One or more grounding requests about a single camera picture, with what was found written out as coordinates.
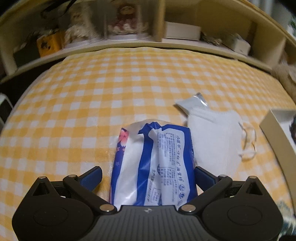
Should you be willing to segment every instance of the white box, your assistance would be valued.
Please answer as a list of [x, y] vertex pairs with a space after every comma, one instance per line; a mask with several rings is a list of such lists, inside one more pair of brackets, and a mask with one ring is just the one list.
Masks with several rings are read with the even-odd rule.
[[248, 55], [251, 49], [249, 43], [236, 35], [226, 34], [222, 38], [223, 44], [236, 53]]
[[201, 28], [194, 25], [165, 22], [164, 38], [199, 40]]
[[296, 110], [270, 110], [260, 124], [286, 178], [296, 213], [296, 144], [290, 126]]

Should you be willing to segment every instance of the face mask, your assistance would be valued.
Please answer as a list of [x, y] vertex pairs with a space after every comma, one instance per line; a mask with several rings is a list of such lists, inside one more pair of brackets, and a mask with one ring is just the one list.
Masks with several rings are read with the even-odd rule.
[[244, 125], [246, 123], [235, 111], [192, 109], [188, 127], [196, 165], [216, 176], [233, 177], [241, 160], [252, 159], [256, 154], [256, 132], [253, 127]]

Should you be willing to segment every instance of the tablecloth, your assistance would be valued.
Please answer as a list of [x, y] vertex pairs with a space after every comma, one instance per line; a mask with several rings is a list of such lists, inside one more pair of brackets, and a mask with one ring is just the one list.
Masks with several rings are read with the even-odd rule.
[[175, 102], [201, 92], [213, 110], [237, 111], [257, 132], [257, 155], [233, 179], [256, 175], [274, 200], [291, 204], [275, 155], [259, 128], [269, 108], [295, 104], [270, 75], [236, 60], [187, 50], [113, 48], [67, 57], [28, 91], [0, 137], [0, 239], [38, 176], [51, 181], [99, 165], [107, 199], [122, 126], [145, 119], [186, 124]]

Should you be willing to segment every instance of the pink flower print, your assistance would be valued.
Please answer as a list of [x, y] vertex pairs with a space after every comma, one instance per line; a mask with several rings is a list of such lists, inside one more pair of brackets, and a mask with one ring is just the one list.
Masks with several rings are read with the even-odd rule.
[[118, 141], [120, 142], [121, 146], [126, 146], [126, 142], [128, 141], [128, 131], [121, 129]]

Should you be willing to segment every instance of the blue and white package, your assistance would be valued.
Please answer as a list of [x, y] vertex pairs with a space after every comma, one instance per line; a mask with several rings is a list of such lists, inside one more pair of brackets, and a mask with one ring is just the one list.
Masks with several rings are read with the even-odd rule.
[[122, 128], [110, 187], [121, 205], [181, 205], [197, 196], [190, 129], [146, 120]]

